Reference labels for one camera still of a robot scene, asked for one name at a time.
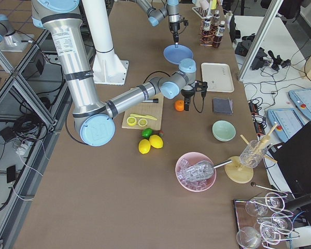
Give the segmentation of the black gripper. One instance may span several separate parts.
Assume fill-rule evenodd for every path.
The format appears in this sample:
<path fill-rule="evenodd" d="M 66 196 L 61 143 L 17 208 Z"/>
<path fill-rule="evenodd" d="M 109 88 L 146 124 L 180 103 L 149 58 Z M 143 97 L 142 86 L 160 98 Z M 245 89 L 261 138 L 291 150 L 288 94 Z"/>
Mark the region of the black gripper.
<path fill-rule="evenodd" d="M 184 26 L 188 26 L 188 20 L 186 20 L 180 14 L 169 15 L 169 30 L 173 33 L 175 48 L 178 48 L 179 44 L 179 30 L 181 23 L 183 23 Z"/>
<path fill-rule="evenodd" d="M 194 83 L 187 85 L 190 87 L 187 89 L 182 89 L 181 94 L 184 96 L 183 99 L 183 109 L 184 111 L 189 111 L 191 97 L 194 96 L 197 92 L 201 93 L 202 98 L 206 97 L 206 92 L 208 84 L 206 81 L 196 80 Z"/>

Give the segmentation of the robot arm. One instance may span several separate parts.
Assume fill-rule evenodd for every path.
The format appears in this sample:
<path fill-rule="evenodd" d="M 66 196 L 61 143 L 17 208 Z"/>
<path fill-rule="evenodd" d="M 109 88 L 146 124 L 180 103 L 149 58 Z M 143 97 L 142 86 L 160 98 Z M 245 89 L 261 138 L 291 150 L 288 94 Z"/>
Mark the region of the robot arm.
<path fill-rule="evenodd" d="M 154 8 L 145 0 L 136 0 L 133 2 L 147 14 L 148 21 L 152 26 L 157 26 L 162 20 L 168 18 L 169 30 L 173 35 L 174 46 L 178 48 L 180 25 L 181 23 L 185 27 L 189 25 L 188 20 L 179 13 L 179 1 L 166 1 L 166 4 L 160 9 Z"/>
<path fill-rule="evenodd" d="M 159 25 L 168 18 L 171 30 L 178 32 L 182 21 L 177 1 L 168 1 L 160 9 L 148 1 L 117 3 L 108 15 L 103 1 L 32 1 L 35 26 L 51 33 L 75 108 L 75 129 L 90 146 L 108 143 L 115 133 L 114 118 L 130 107 L 161 93 L 166 98 L 176 97 L 187 86 L 196 84 L 196 63 L 182 59 L 178 70 L 168 77 L 156 77 L 102 102 L 97 95 L 97 84 L 122 85 L 128 61 L 115 54 L 113 38 L 123 44 L 137 42 L 140 53 L 147 55 L 148 38 L 142 35 L 146 27 L 141 14 L 149 23 Z"/>

